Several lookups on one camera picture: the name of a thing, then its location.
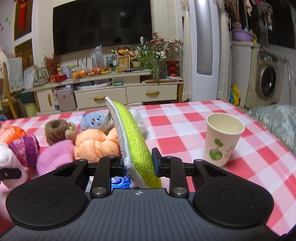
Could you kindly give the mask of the green white sponge cloth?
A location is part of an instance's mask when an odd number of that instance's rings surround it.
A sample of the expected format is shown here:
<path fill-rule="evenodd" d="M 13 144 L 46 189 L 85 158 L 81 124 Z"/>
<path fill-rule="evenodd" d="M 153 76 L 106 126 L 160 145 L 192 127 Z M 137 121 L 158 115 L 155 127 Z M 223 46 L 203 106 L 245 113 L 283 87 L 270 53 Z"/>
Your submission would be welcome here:
<path fill-rule="evenodd" d="M 161 188 L 152 155 L 132 113 L 120 102 L 109 97 L 105 100 L 117 131 L 123 165 L 132 183 L 142 189 Z"/>

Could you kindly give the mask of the purple knitted yarn ball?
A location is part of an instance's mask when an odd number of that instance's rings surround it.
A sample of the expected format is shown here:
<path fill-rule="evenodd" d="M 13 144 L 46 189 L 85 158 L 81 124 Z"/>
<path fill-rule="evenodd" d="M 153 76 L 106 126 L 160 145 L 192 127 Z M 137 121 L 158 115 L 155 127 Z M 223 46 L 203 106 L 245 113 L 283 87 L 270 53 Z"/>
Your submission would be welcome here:
<path fill-rule="evenodd" d="M 40 145 L 35 135 L 23 136 L 8 144 L 24 167 L 36 166 L 40 154 Z"/>

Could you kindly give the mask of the blue round tin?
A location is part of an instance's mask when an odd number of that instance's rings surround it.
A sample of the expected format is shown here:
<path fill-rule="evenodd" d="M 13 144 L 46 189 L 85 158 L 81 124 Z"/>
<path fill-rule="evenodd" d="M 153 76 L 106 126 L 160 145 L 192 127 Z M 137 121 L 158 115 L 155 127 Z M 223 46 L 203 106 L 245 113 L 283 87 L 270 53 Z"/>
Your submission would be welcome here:
<path fill-rule="evenodd" d="M 129 189 L 131 185 L 131 180 L 128 176 L 120 177 L 115 176 L 111 178 L 111 188 L 117 189 Z"/>

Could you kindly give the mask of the pink plush pillow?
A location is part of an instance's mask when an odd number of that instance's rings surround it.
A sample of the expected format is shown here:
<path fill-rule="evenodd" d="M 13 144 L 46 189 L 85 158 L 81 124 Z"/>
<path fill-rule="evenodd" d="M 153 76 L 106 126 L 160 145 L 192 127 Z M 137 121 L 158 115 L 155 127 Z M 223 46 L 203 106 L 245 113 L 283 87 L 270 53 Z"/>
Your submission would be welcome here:
<path fill-rule="evenodd" d="M 74 145 L 71 140 L 57 142 L 44 149 L 37 158 L 39 176 L 73 162 Z"/>

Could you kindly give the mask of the pink storage box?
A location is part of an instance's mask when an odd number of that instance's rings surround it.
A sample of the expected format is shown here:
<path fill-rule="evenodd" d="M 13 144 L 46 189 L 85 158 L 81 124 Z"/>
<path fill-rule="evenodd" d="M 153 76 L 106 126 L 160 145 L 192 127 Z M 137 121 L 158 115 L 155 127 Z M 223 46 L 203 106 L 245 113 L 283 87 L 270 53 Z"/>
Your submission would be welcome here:
<path fill-rule="evenodd" d="M 72 89 L 57 90 L 56 96 L 60 111 L 74 110 L 77 108 L 74 91 Z"/>

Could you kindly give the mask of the banana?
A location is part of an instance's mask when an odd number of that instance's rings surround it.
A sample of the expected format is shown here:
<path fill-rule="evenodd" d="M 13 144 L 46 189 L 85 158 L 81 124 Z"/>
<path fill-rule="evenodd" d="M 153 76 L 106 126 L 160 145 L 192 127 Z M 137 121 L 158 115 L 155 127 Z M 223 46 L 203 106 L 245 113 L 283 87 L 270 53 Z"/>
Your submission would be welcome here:
<path fill-rule="evenodd" d="M 108 69 L 108 70 L 106 70 L 106 71 L 102 71 L 101 74 L 102 74 L 102 75 L 104 75 L 104 74 L 109 74 L 110 72 L 111 72 L 111 69 Z"/>

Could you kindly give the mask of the yellow toy on floor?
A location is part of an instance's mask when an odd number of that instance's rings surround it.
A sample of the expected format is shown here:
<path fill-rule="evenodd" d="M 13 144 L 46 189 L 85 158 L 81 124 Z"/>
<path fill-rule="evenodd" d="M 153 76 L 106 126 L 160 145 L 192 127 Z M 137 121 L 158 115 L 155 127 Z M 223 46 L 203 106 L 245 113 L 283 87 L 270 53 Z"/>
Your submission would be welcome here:
<path fill-rule="evenodd" d="M 238 86 L 237 84 L 234 84 L 230 91 L 229 102 L 234 106 L 239 106 L 240 100 L 241 98 L 240 98 L 240 92 L 239 92 Z"/>

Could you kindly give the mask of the green patterned waste bin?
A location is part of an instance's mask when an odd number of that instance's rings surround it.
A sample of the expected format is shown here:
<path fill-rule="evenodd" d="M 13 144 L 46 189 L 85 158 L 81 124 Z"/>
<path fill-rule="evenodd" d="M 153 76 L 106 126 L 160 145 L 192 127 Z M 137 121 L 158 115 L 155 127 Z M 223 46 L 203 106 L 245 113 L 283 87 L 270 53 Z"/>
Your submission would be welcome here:
<path fill-rule="evenodd" d="M 37 115 L 38 109 L 37 109 L 37 106 L 36 106 L 36 104 L 34 102 L 33 103 L 28 103 L 24 107 L 25 107 L 25 111 L 27 113 L 27 116 L 29 118 L 34 117 L 34 116 Z"/>

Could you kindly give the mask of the framed picture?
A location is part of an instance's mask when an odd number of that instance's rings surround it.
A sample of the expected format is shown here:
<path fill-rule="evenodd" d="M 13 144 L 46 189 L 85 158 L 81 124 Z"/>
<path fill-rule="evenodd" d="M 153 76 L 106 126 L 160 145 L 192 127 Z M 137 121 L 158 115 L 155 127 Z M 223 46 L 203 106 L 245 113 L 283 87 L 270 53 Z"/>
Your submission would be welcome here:
<path fill-rule="evenodd" d="M 122 71 L 129 70 L 130 69 L 130 56 L 129 55 L 118 56 L 117 65 L 118 65 L 119 69 L 121 69 Z"/>

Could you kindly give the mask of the white plush toy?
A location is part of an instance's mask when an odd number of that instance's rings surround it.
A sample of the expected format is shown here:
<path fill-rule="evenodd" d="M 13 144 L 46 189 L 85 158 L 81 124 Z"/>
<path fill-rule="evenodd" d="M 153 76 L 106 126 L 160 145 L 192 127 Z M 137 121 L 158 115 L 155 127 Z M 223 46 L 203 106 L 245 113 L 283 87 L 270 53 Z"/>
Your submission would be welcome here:
<path fill-rule="evenodd" d="M 20 170 L 21 175 L 19 178 L 8 178 L 3 180 L 6 188 L 13 190 L 27 181 L 28 175 L 25 168 L 7 144 L 1 144 L 1 168 Z"/>

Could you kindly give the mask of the green glass bottle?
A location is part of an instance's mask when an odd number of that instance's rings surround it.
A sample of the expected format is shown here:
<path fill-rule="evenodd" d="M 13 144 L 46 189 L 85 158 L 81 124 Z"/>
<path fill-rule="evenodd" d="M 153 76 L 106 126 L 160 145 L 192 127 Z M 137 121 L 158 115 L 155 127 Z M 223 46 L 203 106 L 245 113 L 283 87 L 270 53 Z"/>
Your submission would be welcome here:
<path fill-rule="evenodd" d="M 117 66 L 117 54 L 116 52 L 112 52 L 112 70 L 115 71 Z"/>

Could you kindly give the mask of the pink flower bouquet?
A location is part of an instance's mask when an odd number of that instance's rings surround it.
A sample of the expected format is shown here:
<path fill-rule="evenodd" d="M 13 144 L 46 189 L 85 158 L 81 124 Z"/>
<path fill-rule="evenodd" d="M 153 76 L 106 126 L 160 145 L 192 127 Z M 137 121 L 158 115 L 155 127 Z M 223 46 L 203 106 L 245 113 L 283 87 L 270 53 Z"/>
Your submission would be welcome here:
<path fill-rule="evenodd" d="M 145 55 L 154 54 L 158 60 L 166 60 L 170 56 L 179 56 L 184 48 L 184 42 L 181 39 L 165 39 L 158 35 L 158 32 L 152 33 L 152 39 L 148 40 L 140 37 L 140 50 Z"/>

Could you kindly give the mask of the wooden dining chair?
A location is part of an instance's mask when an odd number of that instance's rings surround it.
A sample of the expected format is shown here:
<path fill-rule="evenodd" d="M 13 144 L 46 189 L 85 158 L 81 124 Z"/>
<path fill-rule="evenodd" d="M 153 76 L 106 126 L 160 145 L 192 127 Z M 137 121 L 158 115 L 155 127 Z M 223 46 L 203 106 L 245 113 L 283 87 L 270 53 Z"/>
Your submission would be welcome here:
<path fill-rule="evenodd" d="M 7 65 L 3 63 L 3 88 L 1 94 L 1 108 L 9 108 L 11 114 L 13 115 L 14 119 L 18 119 L 18 115 L 16 114 L 16 110 L 14 108 L 14 103 L 16 100 L 13 99 L 16 94 L 11 95 L 9 80 L 8 80 L 8 69 Z"/>

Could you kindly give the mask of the black flat screen television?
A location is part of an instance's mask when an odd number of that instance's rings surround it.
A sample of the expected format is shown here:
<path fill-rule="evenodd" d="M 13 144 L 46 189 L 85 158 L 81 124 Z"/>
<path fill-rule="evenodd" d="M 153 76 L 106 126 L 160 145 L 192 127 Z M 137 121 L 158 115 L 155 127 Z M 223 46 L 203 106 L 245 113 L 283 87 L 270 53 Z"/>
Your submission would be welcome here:
<path fill-rule="evenodd" d="M 53 8 L 54 54 L 152 38 L 150 1 L 71 1 Z"/>

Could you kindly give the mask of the white standing air conditioner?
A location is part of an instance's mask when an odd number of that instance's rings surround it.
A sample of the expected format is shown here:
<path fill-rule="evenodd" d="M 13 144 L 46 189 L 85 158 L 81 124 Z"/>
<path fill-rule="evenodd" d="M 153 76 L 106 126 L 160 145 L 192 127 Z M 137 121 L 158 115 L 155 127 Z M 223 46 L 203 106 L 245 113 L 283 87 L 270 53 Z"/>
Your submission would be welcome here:
<path fill-rule="evenodd" d="M 186 1 L 184 99 L 229 100 L 231 40 L 224 1 Z"/>

